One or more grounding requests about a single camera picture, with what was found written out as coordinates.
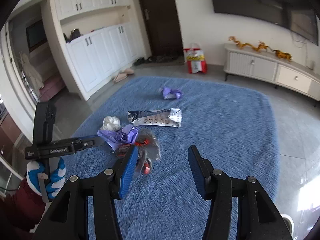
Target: orange dragon decoration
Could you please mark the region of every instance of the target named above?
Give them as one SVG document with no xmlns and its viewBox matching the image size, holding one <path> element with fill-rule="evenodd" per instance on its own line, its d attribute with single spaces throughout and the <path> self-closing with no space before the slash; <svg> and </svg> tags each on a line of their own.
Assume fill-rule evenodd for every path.
<svg viewBox="0 0 320 240">
<path fill-rule="evenodd" d="M 284 58 L 286 60 L 288 60 L 289 62 L 292 61 L 292 56 L 289 53 L 286 52 L 282 52 L 278 49 L 276 50 L 272 50 L 269 46 L 267 46 L 264 42 L 259 41 L 259 45 L 258 47 L 254 47 L 253 45 L 251 45 L 250 43 L 244 43 L 242 44 L 240 41 L 236 40 L 236 37 L 234 36 L 230 36 L 229 37 L 229 41 L 234 41 L 236 43 L 236 45 L 242 49 L 245 46 L 250 46 L 254 51 L 256 52 L 260 52 L 261 49 L 265 49 L 266 51 L 268 51 L 268 48 L 274 52 L 276 54 L 276 57 L 278 58 Z"/>
</svg>

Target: human hand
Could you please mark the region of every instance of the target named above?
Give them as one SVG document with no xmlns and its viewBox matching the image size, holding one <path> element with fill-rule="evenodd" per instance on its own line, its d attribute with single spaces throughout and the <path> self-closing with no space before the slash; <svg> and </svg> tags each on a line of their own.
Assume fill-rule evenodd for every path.
<svg viewBox="0 0 320 240">
<path fill-rule="evenodd" d="M 38 173 L 44 172 L 44 166 L 42 163 L 31 161 L 27 165 L 27 183 L 29 187 L 37 195 L 42 196 L 40 192 Z M 46 191 L 48 197 L 53 199 L 56 197 L 60 189 L 65 183 L 64 175 L 66 174 L 66 166 L 62 158 L 60 158 L 58 163 L 58 168 L 51 173 L 50 180 L 51 182 L 46 186 Z"/>
</svg>

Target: television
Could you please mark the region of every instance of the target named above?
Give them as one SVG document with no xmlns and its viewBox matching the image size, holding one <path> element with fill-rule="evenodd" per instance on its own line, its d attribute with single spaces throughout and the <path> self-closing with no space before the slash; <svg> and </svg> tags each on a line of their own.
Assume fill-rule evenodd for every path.
<svg viewBox="0 0 320 240">
<path fill-rule="evenodd" d="M 215 13 L 261 19 L 287 28 L 318 45 L 316 14 L 307 0 L 212 0 Z"/>
<path fill-rule="evenodd" d="M 29 52 L 32 52 L 47 42 L 42 20 L 33 23 L 26 28 Z"/>
</svg>

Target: silver bolt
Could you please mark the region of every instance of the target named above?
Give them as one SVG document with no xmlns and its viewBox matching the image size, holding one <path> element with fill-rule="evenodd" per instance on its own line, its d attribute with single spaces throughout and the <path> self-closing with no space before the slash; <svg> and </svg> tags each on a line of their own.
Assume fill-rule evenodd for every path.
<svg viewBox="0 0 320 240">
<path fill-rule="evenodd" d="M 113 173 L 113 169 L 106 169 L 104 171 L 104 174 L 106 174 L 106 175 L 111 175 L 112 173 Z"/>
<path fill-rule="evenodd" d="M 77 181 L 77 179 L 78 179 L 78 176 L 77 176 L 77 175 L 72 175 L 69 180 L 70 180 L 71 182 L 75 182 L 75 181 Z"/>
<path fill-rule="evenodd" d="M 214 170 L 212 171 L 212 173 L 213 173 L 214 175 L 221 175 L 221 174 L 222 174 L 222 171 L 219 170 L 219 169 L 214 169 Z"/>
<path fill-rule="evenodd" d="M 251 183 L 255 183 L 257 181 L 257 179 L 254 176 L 249 176 L 248 181 Z"/>
</svg>

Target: blue gripper pad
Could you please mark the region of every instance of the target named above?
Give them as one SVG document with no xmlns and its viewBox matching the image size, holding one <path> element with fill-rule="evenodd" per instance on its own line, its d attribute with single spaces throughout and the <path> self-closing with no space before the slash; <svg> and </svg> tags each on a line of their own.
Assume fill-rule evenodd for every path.
<svg viewBox="0 0 320 240">
<path fill-rule="evenodd" d="M 119 197 L 122 199 L 129 191 L 134 169 L 138 160 L 138 148 L 134 147 L 120 179 Z"/>
<path fill-rule="evenodd" d="M 188 149 L 188 161 L 191 168 L 192 176 L 196 184 L 197 191 L 203 199 L 206 197 L 206 179 L 210 178 L 210 174 L 204 165 L 204 162 L 196 148 L 192 145 Z"/>
</svg>

